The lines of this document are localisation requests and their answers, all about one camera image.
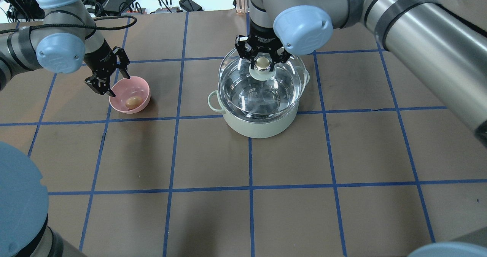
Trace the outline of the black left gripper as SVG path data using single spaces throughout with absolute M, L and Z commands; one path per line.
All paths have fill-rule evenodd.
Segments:
M 130 79 L 128 73 L 129 58 L 121 47 L 113 49 L 104 40 L 103 44 L 95 51 L 86 53 L 83 57 L 85 64 L 95 73 L 84 80 L 85 84 L 96 94 L 116 97 L 111 89 L 111 75 L 116 68 L 123 78 Z

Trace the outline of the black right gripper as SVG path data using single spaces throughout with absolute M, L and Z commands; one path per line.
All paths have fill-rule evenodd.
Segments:
M 255 23 L 249 24 L 249 35 L 237 35 L 235 49 L 240 58 L 249 61 L 251 70 L 255 69 L 255 57 L 258 53 L 268 53 L 272 59 L 272 71 L 278 63 L 286 63 L 291 57 L 273 28 L 266 28 Z

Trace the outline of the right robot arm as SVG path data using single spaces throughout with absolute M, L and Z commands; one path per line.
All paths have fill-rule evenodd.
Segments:
M 486 145 L 486 31 L 437 0 L 249 0 L 243 59 L 273 67 L 323 47 L 334 29 L 362 23 Z

